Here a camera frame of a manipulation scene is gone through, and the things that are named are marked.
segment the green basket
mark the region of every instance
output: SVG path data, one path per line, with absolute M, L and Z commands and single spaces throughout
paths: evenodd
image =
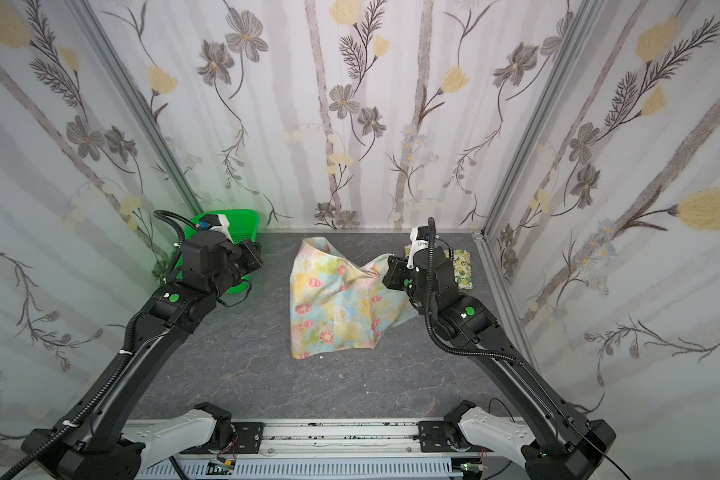
M 245 209 L 212 210 L 210 212 L 205 212 L 204 214 L 194 216 L 192 218 L 192 222 L 194 224 L 197 224 L 197 222 L 200 221 L 200 218 L 206 214 L 226 215 L 226 218 L 230 221 L 229 230 L 230 236 L 232 237 L 232 242 L 237 244 L 249 238 L 254 242 L 256 241 L 256 232 L 259 229 L 259 214 L 255 211 Z M 186 236 L 186 238 L 191 238 L 194 234 L 196 234 L 196 232 L 188 226 L 184 228 L 184 235 Z M 249 275 L 245 275 L 243 278 L 245 280 L 248 280 Z M 233 286 L 232 288 L 230 288 L 227 293 L 245 292 L 247 287 L 248 285 L 243 282 L 240 283 L 238 286 Z

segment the wall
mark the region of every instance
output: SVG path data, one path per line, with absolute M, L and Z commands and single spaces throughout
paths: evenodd
M 720 478 L 720 1 L 605 4 L 488 238 L 631 477 Z
M 92 5 L 207 208 L 482 227 L 578 2 Z
M 175 234 L 153 209 L 189 213 L 74 18 L 48 4 L 0 2 L 0 475 L 157 288 Z

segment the crumpled cloth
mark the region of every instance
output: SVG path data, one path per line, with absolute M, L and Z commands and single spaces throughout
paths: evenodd
M 418 315 L 382 283 L 387 257 L 357 266 L 322 236 L 307 238 L 291 271 L 291 355 L 375 348 L 384 332 Z

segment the dark gray table surface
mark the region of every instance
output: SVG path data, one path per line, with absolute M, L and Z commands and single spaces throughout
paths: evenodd
M 483 408 L 492 397 L 508 403 L 471 360 L 438 349 L 421 317 L 385 332 L 373 350 L 293 359 L 288 278 L 302 238 L 316 235 L 259 235 L 264 266 L 252 274 L 248 300 L 231 309 L 217 308 L 205 318 L 160 370 L 133 417 L 171 418 L 200 402 L 226 408 L 234 418 L 429 417 L 442 416 L 462 399 Z M 359 265 L 380 254 L 402 254 L 410 243 L 407 234 L 324 236 Z M 471 235 L 442 237 L 453 248 L 470 252 L 470 294 L 496 312 Z M 494 408 L 493 414 L 506 415 L 502 407 Z

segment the white baseboard trim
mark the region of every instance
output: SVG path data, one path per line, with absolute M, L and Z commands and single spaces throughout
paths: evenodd
M 533 368 L 538 370 L 539 365 L 536 361 L 534 351 L 530 348 L 530 341 L 525 334 L 518 310 L 514 306 L 512 296 L 507 290 L 506 285 L 501 281 L 499 264 L 485 243 L 485 239 L 480 234 L 474 234 L 474 242 L 478 246 L 480 260 L 482 260 L 483 268 L 488 275 L 488 285 L 490 292 L 494 295 L 496 306 L 498 307 L 497 314 L 499 315 L 499 321 L 504 327 L 507 337 L 514 345 L 514 348 L 518 349 L 520 354 L 530 362 Z

